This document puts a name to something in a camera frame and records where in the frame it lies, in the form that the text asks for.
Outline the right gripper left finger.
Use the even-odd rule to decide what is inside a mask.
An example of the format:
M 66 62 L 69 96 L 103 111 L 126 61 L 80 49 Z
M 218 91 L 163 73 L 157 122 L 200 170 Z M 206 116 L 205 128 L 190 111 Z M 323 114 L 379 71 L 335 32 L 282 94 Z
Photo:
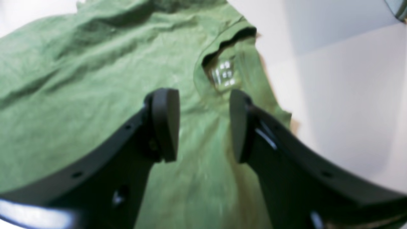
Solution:
M 1 220 L 23 229 L 132 229 L 151 168 L 177 159 L 179 122 L 179 90 L 154 90 L 85 157 L 1 194 Z

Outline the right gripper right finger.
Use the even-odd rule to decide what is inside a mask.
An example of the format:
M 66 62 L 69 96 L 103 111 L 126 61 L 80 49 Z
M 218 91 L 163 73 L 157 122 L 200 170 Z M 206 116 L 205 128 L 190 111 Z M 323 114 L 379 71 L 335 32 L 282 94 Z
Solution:
M 250 96 L 230 94 L 237 163 L 259 179 L 274 229 L 400 229 L 405 194 L 362 179 L 314 153 Z

